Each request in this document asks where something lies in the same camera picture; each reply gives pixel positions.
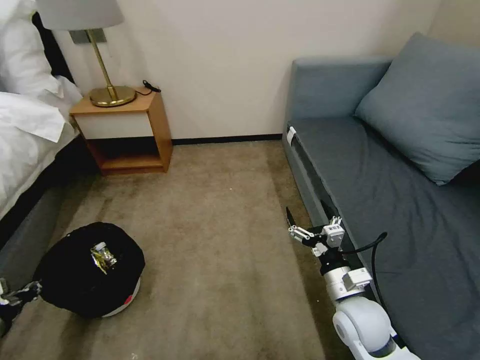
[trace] white wall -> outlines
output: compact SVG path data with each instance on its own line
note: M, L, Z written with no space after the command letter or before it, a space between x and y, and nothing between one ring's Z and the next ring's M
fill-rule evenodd
M443 0L429 35L468 46L480 46L480 1Z
M112 81L159 85L174 138L282 131L293 59L394 55L440 0L118 0L100 50ZM89 45L56 33L83 91L103 80Z

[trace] lamp shade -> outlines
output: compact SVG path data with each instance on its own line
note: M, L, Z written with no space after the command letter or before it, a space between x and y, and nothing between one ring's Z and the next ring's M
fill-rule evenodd
M116 0L36 0L43 26L51 30L87 30L121 24Z

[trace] lamp stand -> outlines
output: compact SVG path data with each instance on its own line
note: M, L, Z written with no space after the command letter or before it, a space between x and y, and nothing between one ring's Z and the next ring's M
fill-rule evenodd
M99 47L95 41L94 34L92 30L86 30L86 33L90 39L91 45L93 46L96 58L98 59L98 63L101 67L101 72L103 73L103 77L105 77L106 81L106 87L96 88L90 91L89 96L91 103L101 108L111 108L125 105L135 100L137 97L137 92L131 87L112 85L109 74L107 73L107 69L105 68L102 55L100 54Z

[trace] power cord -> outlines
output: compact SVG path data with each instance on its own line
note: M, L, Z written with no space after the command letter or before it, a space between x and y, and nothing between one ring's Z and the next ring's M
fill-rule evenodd
M143 80L143 86L146 87L147 89L149 89L150 92L143 93L143 92L140 92L138 90L135 90L138 94L143 95L143 96L148 96L153 92L155 92L155 93L161 93L162 92L162 90L160 90L158 87L153 86L147 80Z
M376 258L376 255L377 255L377 248L378 248L379 244L383 240L385 240L388 235L389 234L387 232L382 232L376 238L375 241L373 241L372 243L370 243L368 245L362 246L362 247L360 247L358 249L355 249L355 250L341 251L340 252L342 255L351 255L351 254L358 254L358 253L364 252L365 250L373 248L372 251L371 251L371 260L370 260L371 261L371 276L373 278L373 284L375 285L375 289L376 289L376 292L377 292L377 295L378 295L378 302L385 309L385 311L387 310L387 308L385 307L384 298L382 297L382 293L380 292L379 281L377 279L377 270L376 270L376 267L375 267L375 258Z

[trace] gray sofa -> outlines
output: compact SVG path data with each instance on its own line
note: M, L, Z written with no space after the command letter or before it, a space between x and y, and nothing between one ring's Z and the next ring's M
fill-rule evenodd
M342 216L346 248L388 232L378 283L409 348L422 360L480 359L480 183L435 185L353 116L389 65L382 57L296 60L285 152L313 225ZM368 268L370 256L359 255Z

